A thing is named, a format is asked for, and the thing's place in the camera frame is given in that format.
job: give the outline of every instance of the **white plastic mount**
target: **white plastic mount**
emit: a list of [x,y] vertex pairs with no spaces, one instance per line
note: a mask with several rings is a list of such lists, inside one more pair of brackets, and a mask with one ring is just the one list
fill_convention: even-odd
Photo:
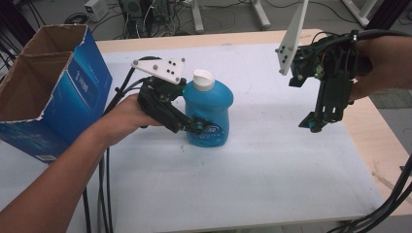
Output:
[[308,6],[308,0],[299,0],[299,6],[294,13],[293,19],[289,24],[288,31],[281,45],[276,52],[278,53],[278,59],[280,64],[279,73],[286,75],[291,68],[294,55],[296,54],[299,44],[300,31],[302,30],[303,21],[306,15],[306,9]]
[[185,59],[158,59],[158,60],[134,60],[133,68],[151,74],[173,84],[178,84],[182,78]]

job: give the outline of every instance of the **forearm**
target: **forearm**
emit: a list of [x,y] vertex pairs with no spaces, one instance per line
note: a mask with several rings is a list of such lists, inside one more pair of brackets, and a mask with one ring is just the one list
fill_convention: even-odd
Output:
[[0,213],[1,231],[65,232],[107,147],[98,127],[91,126]]

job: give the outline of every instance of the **metal frame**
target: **metal frame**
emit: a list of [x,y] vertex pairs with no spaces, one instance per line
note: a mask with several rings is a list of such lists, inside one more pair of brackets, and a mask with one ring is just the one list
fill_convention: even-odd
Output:
[[349,11],[351,11],[351,13],[360,23],[360,25],[362,27],[366,27],[367,24],[369,24],[369,19],[367,18],[367,15],[369,15],[373,6],[375,6],[377,0],[367,0],[366,3],[364,3],[364,5],[361,7],[361,9],[359,9],[352,0],[342,0],[342,2],[346,5]]

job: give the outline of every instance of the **cardboard box flap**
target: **cardboard box flap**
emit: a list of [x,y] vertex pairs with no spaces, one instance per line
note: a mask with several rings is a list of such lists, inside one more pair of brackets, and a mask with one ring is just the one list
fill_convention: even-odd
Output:
[[86,31],[86,25],[44,26],[27,43],[21,54],[74,51],[83,42]]
[[0,85],[0,121],[40,119],[71,56],[20,55]]

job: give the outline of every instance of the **black cable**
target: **black cable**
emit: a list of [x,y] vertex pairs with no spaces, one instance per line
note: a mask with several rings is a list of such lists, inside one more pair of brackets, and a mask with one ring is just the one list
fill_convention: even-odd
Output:
[[[140,58],[139,60],[150,60],[150,59],[160,59],[159,57],[154,57],[154,56],[145,56],[143,58]],[[125,93],[127,93],[129,90],[132,89],[133,86],[135,86],[138,83],[141,83],[143,81],[143,79],[133,83],[130,87],[127,87],[127,84],[129,83],[131,76],[133,75],[135,71],[135,68],[130,68],[129,72],[127,73],[126,78],[123,81],[123,84],[121,85],[120,88],[116,87],[115,91],[116,91],[116,95],[115,97],[112,99],[112,101],[109,103],[108,107],[106,108],[106,110],[103,113],[103,116],[108,114],[110,111],[112,111],[116,105],[118,104],[118,102],[121,100],[121,98],[124,97]],[[109,156],[110,156],[110,150],[109,148],[107,148],[107,154],[106,154],[106,160],[107,160],[107,164],[106,164],[106,192],[107,192],[107,196],[108,196],[108,213],[109,213],[109,223],[108,223],[108,219],[107,219],[107,215],[106,215],[106,203],[105,203],[105,198],[104,198],[104,191],[103,191],[103,180],[104,180],[104,168],[105,168],[105,159],[104,156],[102,157],[102,159],[100,159],[99,162],[99,198],[100,198],[100,205],[102,208],[102,215],[103,215],[103,221],[104,221],[104,226],[105,226],[105,230],[106,233],[113,233],[113,222],[112,222],[112,203],[111,203],[111,197],[110,197],[110,172],[109,172]]]
[[321,32],[318,32],[318,33],[315,34],[315,36],[312,39],[311,45],[315,42],[315,39],[321,34],[329,34],[329,35],[338,36],[338,34],[333,33],[333,32],[321,31]]
[[100,204],[102,208],[102,215],[103,215],[103,222],[104,222],[104,228],[106,230],[106,233],[110,233],[109,231],[109,225],[107,222],[107,215],[106,215],[106,202],[104,199],[104,192],[103,192],[103,180],[104,180],[104,156],[102,159],[100,159],[99,162],[99,198],[100,198]]
[[3,60],[4,65],[0,68],[3,69],[3,67],[7,67],[7,69],[9,70],[11,68],[8,59],[4,58],[3,55],[0,53],[0,58]]
[[347,228],[347,230],[354,231],[354,230],[359,230],[364,227],[363,230],[370,230],[380,222],[382,222],[387,216],[389,216],[399,205],[401,202],[406,199],[406,197],[410,194],[410,191],[412,189],[412,183],[406,188],[406,190],[401,194],[401,191],[403,190],[408,177],[412,171],[412,154],[408,158],[408,160],[405,163],[404,169],[399,175],[398,180],[396,181],[395,187],[391,193],[391,195],[388,197],[388,199],[385,201],[384,204],[382,204],[377,210],[372,212],[371,214],[361,217],[359,219],[356,219],[348,224],[344,224],[342,226],[335,227],[327,233],[331,233],[337,230],[341,230],[343,228]]
[[6,36],[7,41],[0,35],[0,39],[9,46],[12,50],[14,50],[17,54],[21,53],[21,51],[12,43],[12,41]]
[[252,4],[250,1],[249,2],[246,2],[246,0],[239,0],[239,2],[238,3],[233,3],[233,4],[229,4],[229,5],[226,5],[226,6],[204,6],[204,7],[208,7],[208,8],[229,8],[229,7],[233,7],[233,6],[237,6],[237,5],[240,5],[240,4]]
[[386,213],[384,213],[382,216],[380,216],[378,219],[376,219],[372,224],[368,225],[365,227],[362,231],[359,233],[365,233],[376,227],[378,224],[380,224],[383,220],[385,220],[399,205],[411,194],[412,192],[412,183],[408,185],[408,187],[405,189],[405,191],[399,196],[399,198],[396,200],[396,202],[391,206],[389,210],[387,210]]
[[402,22],[402,21],[400,20],[400,18],[398,18],[397,21],[400,23],[400,25],[403,25],[403,26],[405,26],[405,25],[411,25],[411,24],[412,24],[412,22]]
[[45,21],[43,20],[42,16],[39,14],[39,12],[37,11],[37,8],[34,6],[33,2],[31,0],[27,0],[28,4],[31,5],[31,7],[34,9],[34,11],[36,12],[37,16],[39,16],[39,19],[43,22],[43,25],[47,25],[45,23]]
[[173,17],[172,17],[172,20],[174,21],[175,18],[178,20],[178,26],[176,27],[176,31],[179,31],[179,30],[180,30],[181,22],[180,22],[180,19],[179,19],[179,16],[178,16],[177,12],[180,11],[180,10],[182,9],[182,7],[183,7],[182,4],[180,4],[180,2],[178,2],[178,1],[176,1],[176,2],[175,2],[175,5],[173,6]]
[[[294,2],[294,3],[291,3],[291,4],[286,5],[286,6],[276,6],[275,4],[269,2],[269,0],[265,0],[265,1],[266,1],[270,6],[272,6],[272,7],[274,7],[274,8],[288,8],[288,7],[291,7],[291,6],[296,5],[296,4],[299,3],[299,2]],[[326,5],[326,4],[319,3],[319,2],[309,2],[309,3],[321,5],[321,6],[323,6],[323,7],[326,7],[326,8],[328,8],[328,9],[330,9],[330,10],[333,11],[340,19],[342,19],[342,20],[344,20],[344,21],[352,22],[352,23],[358,23],[357,21],[351,21],[351,20],[348,20],[348,19],[342,17],[342,16],[341,16],[340,14],[338,14],[335,10],[333,10],[332,7],[330,7],[330,6]]]
[[85,24],[88,17],[85,13],[74,13],[64,19],[64,24]]
[[110,148],[106,149],[106,195],[107,195],[107,212],[109,213],[109,229],[111,233],[114,233],[113,230],[113,221],[112,221],[112,200],[110,196],[110,172],[109,172],[109,157],[110,157]]
[[6,78],[6,75],[3,75],[3,77],[0,78],[0,83],[3,82],[5,78]]
[[[410,37],[409,34],[406,34],[404,32],[374,29],[374,30],[367,30],[367,31],[363,31],[363,32],[359,33],[357,35],[357,40],[358,41],[368,40],[368,39],[373,39],[373,38],[382,37],[382,36],[407,36],[407,37]],[[321,47],[317,48],[309,56],[318,56],[323,50],[326,50],[329,47],[349,43],[353,40],[354,40],[354,38],[351,37],[351,36],[343,36],[343,37],[340,37],[340,38],[336,38],[335,40],[324,43]]]
[[83,191],[83,204],[85,207],[86,232],[91,233],[90,210],[88,208],[87,187],[85,187],[85,190]]
[[30,5],[30,0],[26,0],[26,3],[27,3],[27,7],[30,9],[30,12],[31,12],[31,14],[34,16],[34,19],[36,20],[36,22],[37,22],[37,27],[41,27],[41,25],[40,25],[40,22],[39,22],[39,20],[37,19],[37,16],[36,16],[36,14],[34,13],[34,10],[33,10],[33,8],[31,7],[31,5]]
[[318,5],[321,5],[321,6],[324,6],[324,7],[328,8],[328,9],[330,9],[331,11],[333,11],[333,12],[336,14],[337,17],[339,17],[340,19],[342,19],[342,20],[344,20],[344,21],[352,22],[352,23],[358,23],[357,21],[351,21],[351,20],[348,20],[348,19],[340,16],[335,10],[332,9],[332,7],[330,7],[330,6],[326,5],[326,4],[318,3],[318,2],[309,2],[309,3],[311,3],[311,4],[318,4]]
[[7,50],[7,48],[1,42],[0,42],[0,50],[6,53],[10,57],[10,59],[12,59],[13,61],[16,60],[16,57],[11,52],[9,52],[9,50]]

